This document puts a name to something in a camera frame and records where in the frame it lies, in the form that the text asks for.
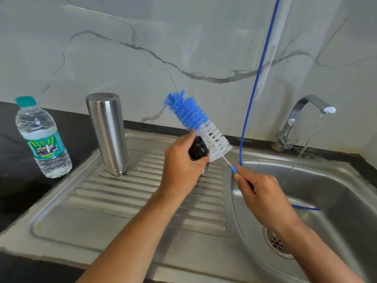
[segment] person's left hand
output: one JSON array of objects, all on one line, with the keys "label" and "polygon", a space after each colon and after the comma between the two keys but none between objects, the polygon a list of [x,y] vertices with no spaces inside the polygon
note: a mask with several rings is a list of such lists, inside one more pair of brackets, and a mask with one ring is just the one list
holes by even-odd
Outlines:
[{"label": "person's left hand", "polygon": [[195,131],[179,137],[165,151],[165,164],[160,190],[169,195],[179,196],[182,200],[194,188],[201,171],[209,163],[209,157],[192,161],[189,149],[194,142]]}]

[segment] forearm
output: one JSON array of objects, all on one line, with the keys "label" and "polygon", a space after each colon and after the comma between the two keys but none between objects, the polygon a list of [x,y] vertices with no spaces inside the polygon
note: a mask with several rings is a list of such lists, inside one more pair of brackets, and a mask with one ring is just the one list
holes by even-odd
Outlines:
[{"label": "forearm", "polygon": [[304,223],[301,222],[293,228],[280,230],[277,235],[282,239],[312,283],[363,282]]},{"label": "forearm", "polygon": [[140,283],[182,198],[157,190],[77,283]]}]

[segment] bottle label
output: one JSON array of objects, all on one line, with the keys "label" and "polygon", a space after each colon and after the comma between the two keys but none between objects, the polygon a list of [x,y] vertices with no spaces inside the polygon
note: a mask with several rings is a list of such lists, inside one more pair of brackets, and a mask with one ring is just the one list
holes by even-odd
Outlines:
[{"label": "bottle label", "polygon": [[54,135],[41,138],[39,140],[26,139],[34,158],[39,160],[51,159],[59,156],[66,149],[63,145],[63,141],[60,138],[59,132]]}]

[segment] granite countertop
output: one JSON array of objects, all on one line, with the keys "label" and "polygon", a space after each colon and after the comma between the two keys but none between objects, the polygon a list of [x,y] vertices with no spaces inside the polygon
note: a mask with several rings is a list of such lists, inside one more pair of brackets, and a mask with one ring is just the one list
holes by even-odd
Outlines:
[{"label": "granite countertop", "polygon": [[[17,110],[16,104],[0,102],[0,231],[5,230],[62,180],[46,178],[40,172],[14,123]],[[84,114],[47,110],[58,126],[74,169],[97,148],[90,118]],[[186,133],[184,129],[132,121],[124,121],[124,126],[127,129],[174,136]],[[239,146],[238,137],[226,137],[232,145]],[[271,142],[268,141],[245,139],[243,145],[264,151],[271,150]],[[302,147],[294,147],[281,153],[298,156],[301,149]],[[377,170],[359,155],[307,148],[303,157],[348,162],[377,188]],[[0,252],[1,282],[75,282],[82,272],[82,269],[66,265]]]}]

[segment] stainless steel sink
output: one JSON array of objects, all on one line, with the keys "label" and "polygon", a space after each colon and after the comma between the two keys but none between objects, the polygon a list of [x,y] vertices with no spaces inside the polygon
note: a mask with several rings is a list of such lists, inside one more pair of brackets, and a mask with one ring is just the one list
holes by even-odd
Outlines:
[{"label": "stainless steel sink", "polygon": [[[272,154],[246,154],[243,161],[244,166],[274,175],[282,184],[294,160]],[[363,280],[377,282],[377,197],[373,186],[348,163],[300,160],[283,190],[292,204],[321,209],[296,212]],[[266,268],[266,274],[276,281],[305,280],[294,259],[280,256],[282,242],[275,248],[274,243],[266,244],[266,230],[248,212],[234,180],[232,197],[243,244]]]},{"label": "stainless steel sink", "polygon": [[[126,130],[130,162],[121,177],[99,150],[0,235],[0,248],[30,258],[86,267],[158,188],[164,150],[176,137]],[[238,160],[235,148],[227,154]],[[246,166],[283,181],[295,159],[245,149]],[[377,273],[377,194],[348,163],[301,160],[287,181],[297,212],[367,282]],[[224,160],[209,165],[173,216],[147,278],[192,282],[305,282],[294,259],[273,251],[244,204]]]}]

